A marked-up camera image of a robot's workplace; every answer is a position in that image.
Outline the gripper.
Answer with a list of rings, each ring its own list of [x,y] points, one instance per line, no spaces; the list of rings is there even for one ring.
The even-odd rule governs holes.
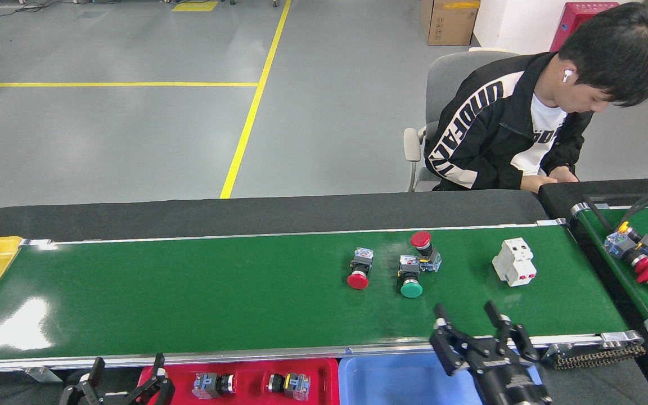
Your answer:
[[[483,338],[476,339],[455,328],[442,303],[435,305],[434,332],[429,343],[445,373],[452,376],[461,369],[470,369],[483,404],[551,404],[545,385],[536,384],[520,362],[520,357],[529,362],[540,361],[525,327],[512,323],[499,312],[493,300],[486,302],[484,312],[497,330],[492,352]],[[507,352],[509,339],[519,354]]]

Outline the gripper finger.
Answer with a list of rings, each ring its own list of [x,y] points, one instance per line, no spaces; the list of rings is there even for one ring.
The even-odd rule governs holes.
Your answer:
[[[116,404],[148,404],[153,397],[155,404],[171,404],[176,387],[165,371],[164,362],[164,354],[158,352],[148,379]]]
[[[104,404],[105,398],[97,392],[104,370],[105,360],[102,357],[97,357],[93,362],[92,369],[82,375],[77,384],[65,387],[59,404],[79,404],[82,398],[88,404]]]

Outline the person's right hand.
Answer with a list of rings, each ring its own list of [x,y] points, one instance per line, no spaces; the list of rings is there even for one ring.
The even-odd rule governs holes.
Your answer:
[[[558,180],[548,176],[522,176],[520,180],[520,190],[529,191],[537,194],[538,190],[543,186],[551,183],[558,183]]]

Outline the person's left hand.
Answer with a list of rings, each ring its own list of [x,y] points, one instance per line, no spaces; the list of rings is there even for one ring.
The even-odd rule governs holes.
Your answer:
[[[548,177],[554,179],[558,183],[572,183],[579,182],[578,177],[572,172],[569,166],[558,166],[551,170]]]

